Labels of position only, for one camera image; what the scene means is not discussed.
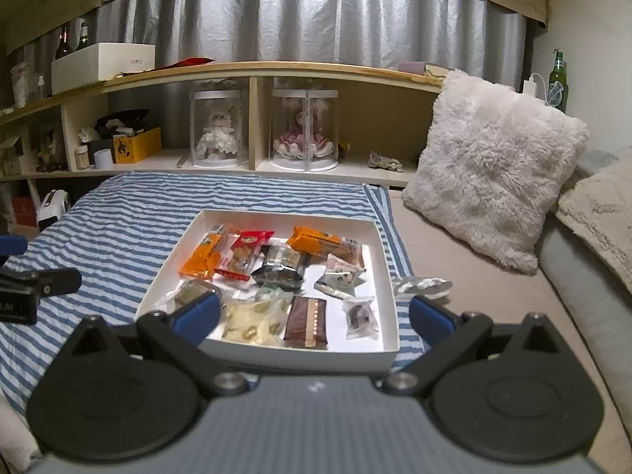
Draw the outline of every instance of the white fluffy pillow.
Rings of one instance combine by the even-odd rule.
[[[588,135],[540,100],[453,71],[404,204],[502,266],[534,274],[533,245]]]

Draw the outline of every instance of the white appliance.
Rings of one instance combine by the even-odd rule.
[[[55,189],[46,194],[37,210],[37,228],[39,231],[56,223],[70,209],[70,197],[66,191]]]

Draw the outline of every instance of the bed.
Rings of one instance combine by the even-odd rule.
[[[34,240],[25,255],[8,263],[14,269],[78,267],[84,276],[77,294],[42,302],[40,322],[33,329],[0,325],[0,386],[18,415],[23,415],[30,391],[84,314],[101,313],[112,324],[132,321],[162,261],[203,208],[371,219],[380,230],[392,275],[414,271],[454,281],[451,310],[482,310],[498,322],[519,322],[532,310],[546,312],[606,401],[606,418],[591,456],[606,472],[631,472],[630,447],[614,405],[542,273],[506,273],[405,209],[400,192],[359,184],[138,172],[105,181]],[[396,366],[401,366],[423,354],[426,346],[410,328],[405,299],[398,301],[397,314],[401,350]]]

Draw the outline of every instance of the orange snack package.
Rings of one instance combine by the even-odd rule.
[[[287,240],[286,244],[293,250],[323,258],[326,258],[328,254],[333,254],[346,262],[364,268],[362,246],[352,239],[337,237],[306,226],[295,226],[294,235]]]
[[[199,279],[213,278],[214,269],[221,260],[222,244],[230,231],[230,227],[223,224],[213,227],[180,268],[180,275]]]

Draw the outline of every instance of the figurine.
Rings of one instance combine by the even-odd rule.
[[[233,128],[231,111],[234,104],[215,103],[209,113],[209,125],[204,127],[204,135],[195,147],[199,160],[222,160],[229,154],[237,154],[239,143]]]
[[[40,148],[37,151],[39,165],[37,172],[53,172],[64,169],[66,150],[61,129],[58,126],[44,127],[40,130]]]
[[[299,98],[286,98],[283,106],[290,109],[294,116],[293,122],[286,134],[274,141],[274,149],[282,156],[290,160],[305,159],[305,112],[303,103]],[[312,140],[307,147],[310,158],[316,156],[322,158],[334,152],[334,144],[321,133],[323,128],[323,116],[328,108],[328,103],[318,98],[312,104]]]
[[[369,154],[369,167],[372,169],[396,171],[398,173],[404,171],[404,166],[399,160],[389,158],[388,156],[381,156],[381,154],[375,153],[375,151],[371,151],[371,154]]]

